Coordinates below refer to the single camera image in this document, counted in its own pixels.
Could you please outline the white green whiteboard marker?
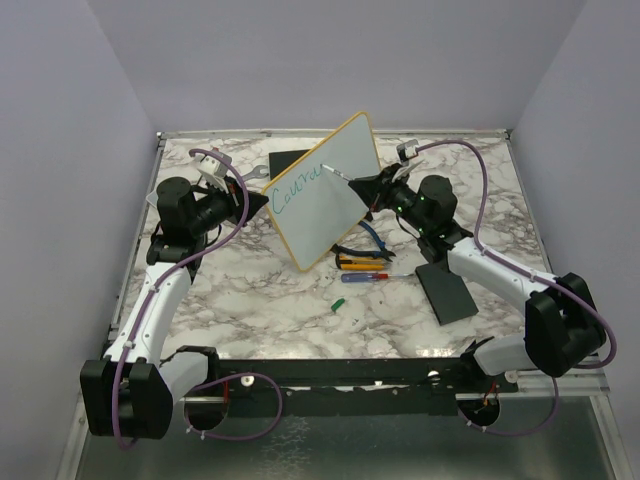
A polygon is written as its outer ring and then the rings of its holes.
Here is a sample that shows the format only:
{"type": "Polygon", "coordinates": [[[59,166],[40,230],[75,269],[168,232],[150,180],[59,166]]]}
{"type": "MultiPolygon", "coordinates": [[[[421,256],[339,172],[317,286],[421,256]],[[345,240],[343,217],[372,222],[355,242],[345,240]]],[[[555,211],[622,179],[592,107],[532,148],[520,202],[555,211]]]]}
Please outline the white green whiteboard marker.
{"type": "Polygon", "coordinates": [[[331,174],[333,174],[333,175],[335,175],[335,176],[337,176],[337,177],[341,178],[342,180],[345,180],[345,181],[347,181],[347,182],[349,182],[349,181],[351,181],[351,180],[352,180],[349,176],[347,176],[346,174],[344,174],[344,173],[340,172],[339,170],[335,169],[334,167],[331,167],[331,166],[326,165],[326,164],[321,164],[320,166],[321,166],[324,170],[326,170],[326,171],[330,172],[331,174]]]}

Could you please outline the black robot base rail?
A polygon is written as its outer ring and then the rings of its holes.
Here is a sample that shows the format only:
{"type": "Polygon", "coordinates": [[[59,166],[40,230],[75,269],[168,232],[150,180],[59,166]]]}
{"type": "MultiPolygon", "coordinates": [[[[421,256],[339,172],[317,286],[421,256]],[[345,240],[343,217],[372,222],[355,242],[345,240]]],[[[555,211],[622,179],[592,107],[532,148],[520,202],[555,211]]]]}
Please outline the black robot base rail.
{"type": "Polygon", "coordinates": [[[215,379],[252,376],[243,386],[230,380],[228,398],[221,387],[193,389],[179,401],[202,415],[228,409],[231,417],[274,417],[280,388],[283,416],[347,417],[397,414],[454,416],[457,400],[480,399],[489,390],[511,394],[518,387],[504,376],[473,371],[459,358],[217,360],[215,379]]]}

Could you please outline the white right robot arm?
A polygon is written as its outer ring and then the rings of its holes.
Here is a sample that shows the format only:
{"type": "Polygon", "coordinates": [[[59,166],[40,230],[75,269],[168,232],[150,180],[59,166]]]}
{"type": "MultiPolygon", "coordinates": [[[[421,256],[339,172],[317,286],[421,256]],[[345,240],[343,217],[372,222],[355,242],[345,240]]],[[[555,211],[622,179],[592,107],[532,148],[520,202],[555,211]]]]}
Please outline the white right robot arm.
{"type": "Polygon", "coordinates": [[[426,176],[412,190],[407,177],[394,164],[347,184],[370,211],[391,210],[418,232],[427,262],[416,273],[423,282],[445,283],[444,307],[453,305],[455,295],[465,305],[471,303],[462,284],[469,279],[524,318],[523,333],[483,340],[465,351],[459,378],[467,389],[481,391],[496,375],[515,370],[539,370],[558,378],[604,344],[605,330],[581,277],[555,277],[479,246],[476,236],[454,219],[457,198],[447,178],[426,176]]]}

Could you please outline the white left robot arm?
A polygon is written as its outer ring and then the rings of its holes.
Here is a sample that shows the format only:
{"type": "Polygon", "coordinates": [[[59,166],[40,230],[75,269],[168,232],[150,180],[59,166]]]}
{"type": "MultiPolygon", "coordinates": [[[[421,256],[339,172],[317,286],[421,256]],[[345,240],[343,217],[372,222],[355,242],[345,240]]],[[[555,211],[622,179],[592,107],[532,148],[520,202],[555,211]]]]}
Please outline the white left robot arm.
{"type": "Polygon", "coordinates": [[[93,435],[160,439],[185,394],[210,394],[220,385],[214,348],[186,346],[168,358],[162,349],[203,254],[215,247],[209,232],[224,222],[244,226],[268,202],[230,177],[223,182],[223,188],[201,187],[171,177],[157,186],[152,198],[159,222],[139,297],[103,357],[86,361],[80,372],[93,435]]]}

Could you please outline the yellow framed whiteboard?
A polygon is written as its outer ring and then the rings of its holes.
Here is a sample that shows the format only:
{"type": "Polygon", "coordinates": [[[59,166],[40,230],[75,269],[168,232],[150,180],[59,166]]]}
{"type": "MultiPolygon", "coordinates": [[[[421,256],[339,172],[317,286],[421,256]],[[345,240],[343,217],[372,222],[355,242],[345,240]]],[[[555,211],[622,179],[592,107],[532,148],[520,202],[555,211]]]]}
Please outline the yellow framed whiteboard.
{"type": "Polygon", "coordinates": [[[321,164],[351,179],[381,171],[367,113],[356,113],[262,190],[272,224],[301,272],[311,269],[367,212],[347,181],[321,164]]]}

